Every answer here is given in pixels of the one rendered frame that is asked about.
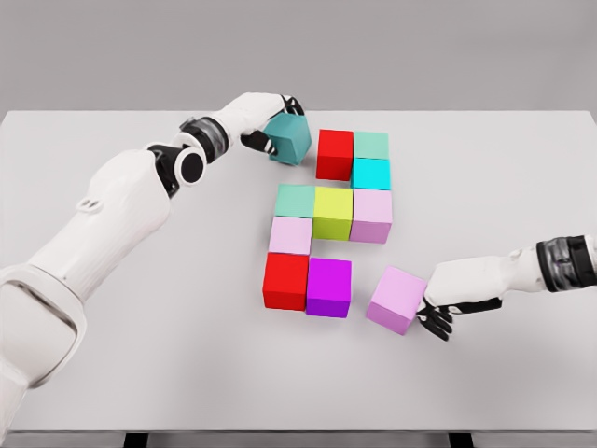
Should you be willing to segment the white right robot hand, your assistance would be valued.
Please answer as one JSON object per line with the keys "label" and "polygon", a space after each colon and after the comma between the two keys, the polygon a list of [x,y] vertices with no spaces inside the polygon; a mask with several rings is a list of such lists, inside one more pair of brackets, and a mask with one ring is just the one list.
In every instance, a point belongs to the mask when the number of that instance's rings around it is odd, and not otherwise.
{"label": "white right robot hand", "polygon": [[506,291],[497,256],[439,263],[429,279],[416,312],[422,326],[447,342],[453,315],[500,309]]}

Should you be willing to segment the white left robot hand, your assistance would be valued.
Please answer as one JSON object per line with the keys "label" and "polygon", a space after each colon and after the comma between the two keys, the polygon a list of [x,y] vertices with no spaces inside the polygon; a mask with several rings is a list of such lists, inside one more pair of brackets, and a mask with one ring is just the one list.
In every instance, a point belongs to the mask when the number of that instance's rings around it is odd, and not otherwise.
{"label": "white left robot hand", "polygon": [[304,116],[305,112],[292,95],[246,92],[216,111],[212,118],[223,127],[230,141],[239,140],[245,147],[275,156],[278,150],[263,130],[280,114]]}

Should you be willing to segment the teal cube block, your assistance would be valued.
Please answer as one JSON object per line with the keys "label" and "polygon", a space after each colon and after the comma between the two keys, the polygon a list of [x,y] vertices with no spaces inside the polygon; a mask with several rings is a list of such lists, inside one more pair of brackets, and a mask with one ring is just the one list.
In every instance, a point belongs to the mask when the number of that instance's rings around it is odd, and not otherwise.
{"label": "teal cube block", "polygon": [[277,150],[277,154],[270,155],[270,159],[281,163],[301,164],[312,144],[308,121],[304,115],[278,114],[263,132]]}

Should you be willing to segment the light pink cube block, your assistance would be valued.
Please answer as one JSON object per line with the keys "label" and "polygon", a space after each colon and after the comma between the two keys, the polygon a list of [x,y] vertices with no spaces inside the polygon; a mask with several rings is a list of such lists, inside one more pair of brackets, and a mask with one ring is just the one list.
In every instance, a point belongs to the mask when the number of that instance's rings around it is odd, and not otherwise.
{"label": "light pink cube block", "polygon": [[312,219],[274,217],[271,226],[269,251],[272,253],[311,254]]}
{"label": "light pink cube block", "polygon": [[416,316],[427,282],[387,266],[369,302],[366,318],[404,336]]}
{"label": "light pink cube block", "polygon": [[390,190],[354,189],[354,212],[349,240],[385,244],[393,224]]}

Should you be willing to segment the red cube block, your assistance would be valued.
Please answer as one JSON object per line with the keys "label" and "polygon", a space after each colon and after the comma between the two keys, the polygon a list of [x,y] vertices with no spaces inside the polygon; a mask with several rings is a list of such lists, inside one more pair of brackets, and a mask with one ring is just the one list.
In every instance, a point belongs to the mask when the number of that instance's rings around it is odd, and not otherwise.
{"label": "red cube block", "polygon": [[316,160],[317,179],[348,181],[354,160],[354,133],[321,129]]}
{"label": "red cube block", "polygon": [[307,255],[269,252],[262,284],[265,307],[304,311],[308,271]]}

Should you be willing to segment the mint green cube block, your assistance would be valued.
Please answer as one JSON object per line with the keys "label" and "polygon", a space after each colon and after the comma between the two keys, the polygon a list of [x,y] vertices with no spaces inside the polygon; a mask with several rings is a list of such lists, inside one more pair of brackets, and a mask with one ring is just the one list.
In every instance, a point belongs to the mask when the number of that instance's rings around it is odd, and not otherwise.
{"label": "mint green cube block", "polygon": [[355,131],[354,156],[358,159],[388,160],[388,133]]}
{"label": "mint green cube block", "polygon": [[275,211],[277,217],[313,218],[315,186],[280,184]]}

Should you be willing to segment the yellow-green cube block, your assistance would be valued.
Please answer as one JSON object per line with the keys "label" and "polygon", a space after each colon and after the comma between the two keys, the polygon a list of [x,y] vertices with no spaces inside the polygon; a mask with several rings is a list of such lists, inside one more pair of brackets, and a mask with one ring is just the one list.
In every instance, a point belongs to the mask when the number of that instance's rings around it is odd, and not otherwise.
{"label": "yellow-green cube block", "polygon": [[312,237],[348,241],[353,223],[353,190],[316,187]]}

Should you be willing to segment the magenta purple cube block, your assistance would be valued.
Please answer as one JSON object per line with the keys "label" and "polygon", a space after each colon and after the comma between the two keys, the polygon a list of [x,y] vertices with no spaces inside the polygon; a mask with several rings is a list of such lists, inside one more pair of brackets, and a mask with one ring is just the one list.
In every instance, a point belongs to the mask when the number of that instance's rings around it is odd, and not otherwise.
{"label": "magenta purple cube block", "polygon": [[345,259],[309,260],[306,314],[346,318],[352,300],[352,263]]}

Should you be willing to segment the cyan cube block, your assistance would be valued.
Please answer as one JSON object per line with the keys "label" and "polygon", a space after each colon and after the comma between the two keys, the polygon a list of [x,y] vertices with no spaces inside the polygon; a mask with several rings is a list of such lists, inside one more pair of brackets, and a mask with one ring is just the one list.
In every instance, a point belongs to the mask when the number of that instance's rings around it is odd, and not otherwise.
{"label": "cyan cube block", "polygon": [[352,189],[390,190],[390,162],[381,159],[354,159],[350,186]]}

